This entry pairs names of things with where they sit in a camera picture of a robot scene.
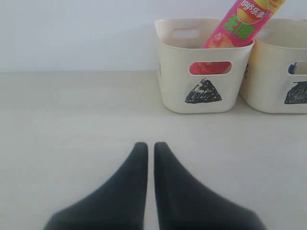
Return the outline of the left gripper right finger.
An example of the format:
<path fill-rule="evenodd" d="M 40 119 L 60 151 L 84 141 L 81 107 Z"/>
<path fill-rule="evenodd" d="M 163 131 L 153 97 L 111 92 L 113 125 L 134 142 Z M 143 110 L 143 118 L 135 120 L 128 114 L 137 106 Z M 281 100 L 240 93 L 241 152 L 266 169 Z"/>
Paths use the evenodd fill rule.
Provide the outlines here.
<path fill-rule="evenodd" d="M 161 230 L 264 230 L 253 211 L 199 182 L 165 142 L 154 145 L 154 188 Z"/>

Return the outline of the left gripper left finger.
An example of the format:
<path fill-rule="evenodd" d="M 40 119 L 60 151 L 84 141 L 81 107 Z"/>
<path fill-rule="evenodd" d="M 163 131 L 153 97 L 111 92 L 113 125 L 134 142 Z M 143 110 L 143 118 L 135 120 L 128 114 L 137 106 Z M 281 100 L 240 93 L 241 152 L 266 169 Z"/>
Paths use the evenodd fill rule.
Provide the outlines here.
<path fill-rule="evenodd" d="M 55 213 L 46 230 L 142 230 L 148 182 L 148 146 L 135 143 L 118 170 L 84 199 Z"/>

